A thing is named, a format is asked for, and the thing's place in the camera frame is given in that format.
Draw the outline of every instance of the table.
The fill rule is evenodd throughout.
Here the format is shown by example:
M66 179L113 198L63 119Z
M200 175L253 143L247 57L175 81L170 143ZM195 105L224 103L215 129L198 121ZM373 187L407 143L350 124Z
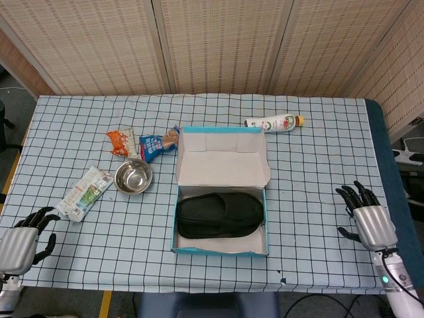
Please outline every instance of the table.
M132 292L380 293L370 253L339 237L337 227L350 229L353 222L333 194L341 184L358 180L386 205L363 99L42 96L7 196L0 236L39 207L57 204L90 166L114 173L124 158L109 152L107 131L134 127L141 136L162 135L174 125L238 127L247 117L286 112L303 115L305 125L266 135L272 171L266 187L267 258L170 252L176 201L173 151L153 161L154 180L144 194L124 195L112 185L83 222L62 217L50 224L38 249L55 232L53 255L25 274L24 284ZM416 252L415 242L403 241Z

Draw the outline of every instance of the metal bowl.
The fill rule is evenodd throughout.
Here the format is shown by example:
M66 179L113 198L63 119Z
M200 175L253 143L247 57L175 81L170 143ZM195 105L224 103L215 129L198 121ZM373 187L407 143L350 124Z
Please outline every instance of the metal bowl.
M130 159L121 164L115 173L115 185L125 194L142 193L152 182L152 168L140 159Z

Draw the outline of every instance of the white bottle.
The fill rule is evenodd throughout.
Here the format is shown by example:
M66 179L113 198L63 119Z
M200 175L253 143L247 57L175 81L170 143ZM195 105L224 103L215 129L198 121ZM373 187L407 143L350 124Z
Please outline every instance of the white bottle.
M246 127L261 127L267 131L290 131L294 127L303 125L305 119L303 116L282 114L263 118L248 118L244 121Z

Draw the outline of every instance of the blue snack bag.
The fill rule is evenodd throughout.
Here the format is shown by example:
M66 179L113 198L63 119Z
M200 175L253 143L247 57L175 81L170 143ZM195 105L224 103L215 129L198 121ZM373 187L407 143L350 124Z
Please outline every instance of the blue snack bag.
M154 157L178 147L178 137L180 129L175 126L170 129L164 136L150 135L140 137L140 153L141 158L145 162L151 162Z

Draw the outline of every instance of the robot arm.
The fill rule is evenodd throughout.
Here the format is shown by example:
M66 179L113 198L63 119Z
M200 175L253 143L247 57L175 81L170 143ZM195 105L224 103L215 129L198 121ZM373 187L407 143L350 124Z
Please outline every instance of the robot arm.
M47 247L36 253L41 232L50 221L60 220L57 215L46 215L53 209L43 207L26 219L20 220L5 232L0 241L0 318L10 317L16 306L22 289L19 276L53 252L56 244L54 233L50 235Z
M372 252L373 263L386 291L390 306L397 318L424 317L423 302L419 300L411 279L398 255L395 227L389 213L376 196L362 184L355 181L360 197L347 185L336 189L347 205L350 217L354 219L358 234L339 227L343 237L355 240Z

